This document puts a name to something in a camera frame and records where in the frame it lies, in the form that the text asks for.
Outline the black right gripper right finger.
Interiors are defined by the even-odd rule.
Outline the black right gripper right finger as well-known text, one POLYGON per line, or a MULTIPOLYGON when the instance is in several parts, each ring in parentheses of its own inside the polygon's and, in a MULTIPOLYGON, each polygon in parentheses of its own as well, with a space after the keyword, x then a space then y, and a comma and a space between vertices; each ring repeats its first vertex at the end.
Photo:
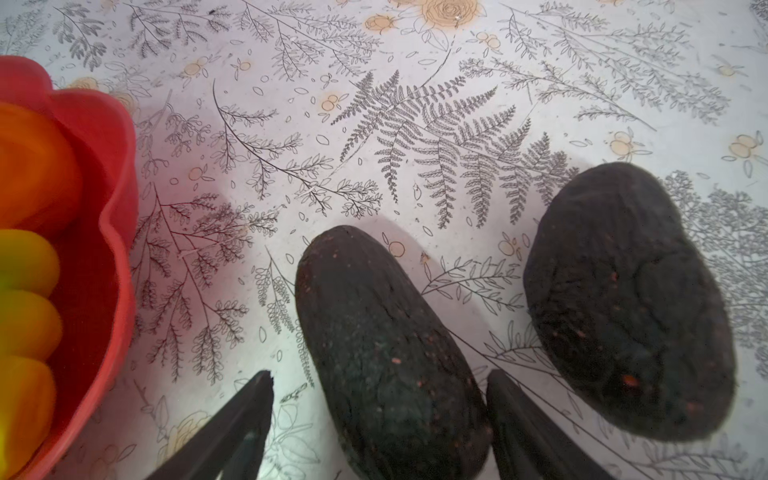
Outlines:
POLYGON ((612 479, 504 371, 487 377, 486 402, 500 478, 612 479))

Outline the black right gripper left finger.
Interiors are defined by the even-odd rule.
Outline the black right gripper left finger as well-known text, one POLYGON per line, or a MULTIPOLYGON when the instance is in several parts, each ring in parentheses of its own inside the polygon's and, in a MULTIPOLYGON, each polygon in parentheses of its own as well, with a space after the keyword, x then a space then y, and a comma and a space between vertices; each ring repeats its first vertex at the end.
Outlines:
POLYGON ((257 478, 273 403, 274 380, 262 370, 148 480, 257 478))

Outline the dark fake avocado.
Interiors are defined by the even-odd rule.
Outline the dark fake avocado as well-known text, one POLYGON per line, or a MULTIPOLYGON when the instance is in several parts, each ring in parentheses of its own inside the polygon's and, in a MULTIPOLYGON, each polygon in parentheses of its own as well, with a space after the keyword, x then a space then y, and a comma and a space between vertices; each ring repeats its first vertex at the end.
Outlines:
POLYGON ((493 432, 461 349, 391 253, 333 227, 298 264, 295 303, 339 444, 362 479, 473 479, 493 432))
POLYGON ((611 424, 681 442, 726 421, 736 354, 724 300, 650 172, 609 163, 570 180, 538 224, 523 283, 550 361, 611 424))

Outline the yellow fake banana bunch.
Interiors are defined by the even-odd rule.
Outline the yellow fake banana bunch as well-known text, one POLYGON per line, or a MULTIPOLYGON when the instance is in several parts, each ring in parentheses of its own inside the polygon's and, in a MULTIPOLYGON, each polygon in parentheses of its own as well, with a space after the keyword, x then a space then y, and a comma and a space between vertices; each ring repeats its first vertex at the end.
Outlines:
POLYGON ((62 337, 49 300, 60 276, 54 247, 27 230, 1 231, 1 477, 21 471, 48 436, 56 387, 47 359, 62 337))

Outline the orange fake orange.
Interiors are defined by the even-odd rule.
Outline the orange fake orange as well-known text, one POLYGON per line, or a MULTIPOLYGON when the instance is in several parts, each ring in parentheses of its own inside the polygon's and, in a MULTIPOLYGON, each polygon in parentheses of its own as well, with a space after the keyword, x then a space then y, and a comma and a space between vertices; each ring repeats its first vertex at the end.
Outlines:
POLYGON ((54 238, 77 216, 83 174, 51 119, 1 104, 1 227, 54 238))

